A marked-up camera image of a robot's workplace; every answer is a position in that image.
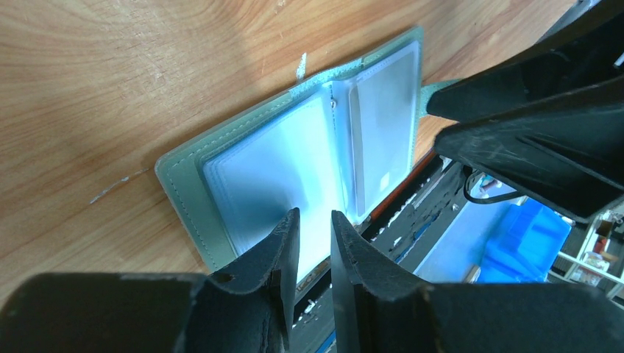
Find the leather cover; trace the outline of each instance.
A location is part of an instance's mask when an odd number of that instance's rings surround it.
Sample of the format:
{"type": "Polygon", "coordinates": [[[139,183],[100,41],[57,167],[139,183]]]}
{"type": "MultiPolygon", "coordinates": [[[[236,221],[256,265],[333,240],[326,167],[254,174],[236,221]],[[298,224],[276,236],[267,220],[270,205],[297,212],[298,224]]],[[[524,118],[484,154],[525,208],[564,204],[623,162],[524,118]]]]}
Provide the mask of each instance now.
{"type": "Polygon", "coordinates": [[[210,270],[298,207],[302,279],[329,256],[332,210],[359,224],[408,176],[425,106],[421,50],[422,29],[413,28],[158,160],[156,174],[210,270]]]}

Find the wooden table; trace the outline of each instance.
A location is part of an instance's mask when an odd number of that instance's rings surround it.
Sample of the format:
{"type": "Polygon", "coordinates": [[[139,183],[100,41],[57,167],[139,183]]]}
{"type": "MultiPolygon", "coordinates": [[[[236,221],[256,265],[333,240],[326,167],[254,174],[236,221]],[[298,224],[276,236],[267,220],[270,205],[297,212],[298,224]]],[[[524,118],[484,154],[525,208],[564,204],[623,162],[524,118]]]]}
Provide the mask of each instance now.
{"type": "MultiPolygon", "coordinates": [[[[163,153],[295,83],[425,28],[425,82],[529,47],[574,0],[3,1],[0,304],[42,271],[206,271],[163,153]]],[[[449,124],[427,117],[423,155],[449,124]]]]}

